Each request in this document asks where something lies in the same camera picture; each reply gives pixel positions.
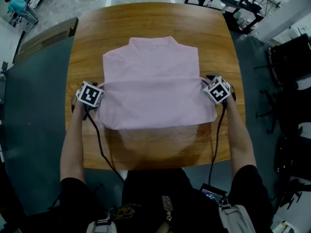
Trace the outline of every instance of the pink shirt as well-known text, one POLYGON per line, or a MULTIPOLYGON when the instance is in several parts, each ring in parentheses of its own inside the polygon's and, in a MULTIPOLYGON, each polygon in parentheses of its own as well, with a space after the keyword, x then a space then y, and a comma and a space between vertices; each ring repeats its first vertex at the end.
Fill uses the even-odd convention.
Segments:
POLYGON ((165 38, 130 38, 103 56, 104 97, 96 113, 114 130, 195 125, 214 121, 203 93, 198 49, 165 38))

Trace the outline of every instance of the chair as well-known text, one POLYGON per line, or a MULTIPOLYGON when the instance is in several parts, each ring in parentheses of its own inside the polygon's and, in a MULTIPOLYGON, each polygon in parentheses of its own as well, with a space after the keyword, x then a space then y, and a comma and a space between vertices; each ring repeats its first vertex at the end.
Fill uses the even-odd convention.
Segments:
POLYGON ((308 75, 310 67, 307 63, 310 61, 310 55, 311 39, 307 34, 269 48, 267 60, 275 86, 292 83, 295 79, 308 75))
POLYGON ((305 103, 311 98, 310 76, 305 76, 293 84, 284 86, 283 90, 277 94, 276 101, 266 90, 261 90, 260 93, 266 95, 272 107, 266 113, 256 114, 257 118, 273 115, 271 129, 268 129, 267 133, 273 133, 277 120, 285 135, 295 135, 300 123, 311 122, 310 107, 305 103))

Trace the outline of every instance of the black cable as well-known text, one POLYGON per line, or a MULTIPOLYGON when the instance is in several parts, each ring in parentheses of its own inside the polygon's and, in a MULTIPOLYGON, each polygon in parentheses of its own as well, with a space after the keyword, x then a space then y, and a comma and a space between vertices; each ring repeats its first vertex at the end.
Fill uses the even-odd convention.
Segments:
POLYGON ((202 80, 202 82, 204 82, 206 85, 208 85, 208 83, 205 80, 202 80))
POLYGON ((212 160, 212 165, 210 167, 210 171, 209 171, 209 177, 208 177, 208 185, 210 185, 210 178, 212 176, 212 170, 213 170, 213 166, 214 166, 214 162, 216 160, 216 155, 217 155, 217 151, 218 151, 218 142, 219 142, 219 130, 220 130, 220 126, 222 124, 222 121, 223 121, 223 118, 224 118, 224 115, 225 115, 225 110, 227 108, 227 103, 226 101, 223 103, 223 112, 222 112, 222 115, 220 116, 220 119, 219 119, 219 123, 218 123, 218 127, 217 127, 217 137, 216 137, 216 148, 215 148, 215 154, 214 154, 214 158, 212 160))
POLYGON ((121 177, 121 175, 115 170, 115 168, 111 165, 111 163, 109 162, 109 160, 107 159, 107 157, 104 155, 104 152, 103 152, 103 148, 102 148, 102 143, 101 143, 101 137, 100 137, 100 134, 99 134, 99 130, 97 128, 97 125, 96 123, 93 121, 93 118, 91 117, 91 115, 89 114, 88 110, 86 109, 86 107, 84 106, 84 109, 85 109, 85 112, 86 112, 86 115, 87 115, 87 118, 91 121, 91 123, 93 124, 95 130, 96 130, 96 133, 97 133, 97 138, 98 138, 98 144, 99 144, 99 149, 101 151, 101 155, 102 157, 107 161, 108 165, 110 166, 110 168, 116 173, 116 175, 118 175, 118 177, 122 180, 123 184, 125 183, 124 182, 124 179, 121 177))

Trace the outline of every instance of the forearm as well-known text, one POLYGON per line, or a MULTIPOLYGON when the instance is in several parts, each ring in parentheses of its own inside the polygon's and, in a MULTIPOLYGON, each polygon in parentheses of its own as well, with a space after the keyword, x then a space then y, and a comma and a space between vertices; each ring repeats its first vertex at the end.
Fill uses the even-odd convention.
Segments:
POLYGON ((83 115, 83 106, 80 103, 77 103, 63 144, 60 161, 60 180, 72 177, 85 182, 82 143, 83 115))
POLYGON ((256 166, 256 161, 251 138, 232 96, 227 99, 227 116, 232 175, 234 176, 243 166, 256 166))

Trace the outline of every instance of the wooden table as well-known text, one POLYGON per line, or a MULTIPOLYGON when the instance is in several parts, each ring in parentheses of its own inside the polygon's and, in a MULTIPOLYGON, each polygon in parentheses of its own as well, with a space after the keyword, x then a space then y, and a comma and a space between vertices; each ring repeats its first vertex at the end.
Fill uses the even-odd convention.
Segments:
MULTIPOLYGON (((132 3, 84 13, 76 31, 67 77, 66 127, 70 101, 82 81, 104 82, 103 54, 125 46, 130 37, 172 36, 198 48, 200 76, 219 73, 236 89, 237 105, 245 117, 243 87, 233 42, 221 12, 177 3, 132 3)), ((154 130, 104 129, 105 155, 116 169, 164 169, 211 163, 222 106, 213 123, 154 130)), ((96 131, 83 124, 84 166, 109 169, 100 155, 96 131)), ((230 159, 224 117, 216 161, 230 159)))

